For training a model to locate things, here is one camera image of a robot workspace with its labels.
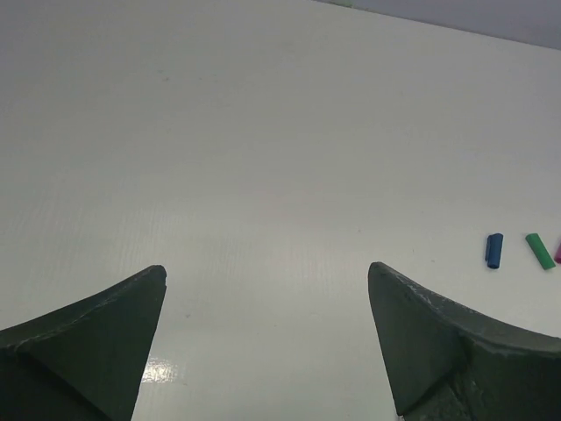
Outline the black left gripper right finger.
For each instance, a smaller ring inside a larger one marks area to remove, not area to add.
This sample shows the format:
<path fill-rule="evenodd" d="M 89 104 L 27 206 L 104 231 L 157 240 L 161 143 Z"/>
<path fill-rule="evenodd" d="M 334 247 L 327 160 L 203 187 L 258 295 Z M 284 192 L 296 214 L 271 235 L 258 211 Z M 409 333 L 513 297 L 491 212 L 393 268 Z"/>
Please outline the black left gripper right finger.
<path fill-rule="evenodd" d="M 398 416 L 558 420 L 560 340 L 441 296 L 382 262 L 368 294 Z"/>

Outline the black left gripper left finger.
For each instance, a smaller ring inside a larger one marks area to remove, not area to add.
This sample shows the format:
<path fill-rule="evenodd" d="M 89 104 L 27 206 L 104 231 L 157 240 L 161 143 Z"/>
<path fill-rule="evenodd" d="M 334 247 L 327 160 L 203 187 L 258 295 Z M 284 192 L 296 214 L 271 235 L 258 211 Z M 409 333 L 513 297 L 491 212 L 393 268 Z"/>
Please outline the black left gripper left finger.
<path fill-rule="evenodd" d="M 1 331 L 3 420 L 129 420 L 167 290 L 153 265 Z"/>

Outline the magenta pen cap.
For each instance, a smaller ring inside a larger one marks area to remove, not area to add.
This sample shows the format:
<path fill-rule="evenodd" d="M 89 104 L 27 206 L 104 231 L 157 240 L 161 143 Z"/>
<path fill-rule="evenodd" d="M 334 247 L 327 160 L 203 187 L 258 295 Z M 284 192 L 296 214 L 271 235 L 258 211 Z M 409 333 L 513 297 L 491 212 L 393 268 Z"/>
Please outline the magenta pen cap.
<path fill-rule="evenodd" d="M 557 264 L 561 264 L 561 244 L 558 245 L 556 252 L 554 253 L 553 260 Z"/>

